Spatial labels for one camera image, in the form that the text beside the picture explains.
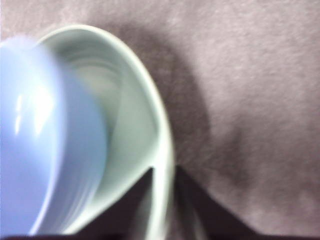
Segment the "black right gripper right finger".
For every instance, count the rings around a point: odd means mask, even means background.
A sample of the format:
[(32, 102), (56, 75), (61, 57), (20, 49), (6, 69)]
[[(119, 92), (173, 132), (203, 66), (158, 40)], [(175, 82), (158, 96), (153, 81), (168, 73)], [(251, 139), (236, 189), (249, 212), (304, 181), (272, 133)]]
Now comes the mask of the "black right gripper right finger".
[(185, 240), (318, 240), (318, 236), (264, 234), (250, 228), (215, 201), (180, 165), (174, 198)]

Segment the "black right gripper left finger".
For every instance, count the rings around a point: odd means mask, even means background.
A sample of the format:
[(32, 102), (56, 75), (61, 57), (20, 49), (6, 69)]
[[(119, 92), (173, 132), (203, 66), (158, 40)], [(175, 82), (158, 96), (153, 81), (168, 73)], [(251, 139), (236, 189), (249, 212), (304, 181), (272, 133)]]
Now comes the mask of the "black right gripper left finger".
[(117, 200), (82, 230), (73, 234), (12, 235), (5, 240), (130, 240), (134, 216), (143, 196), (151, 186), (153, 168), (149, 168), (140, 179)]

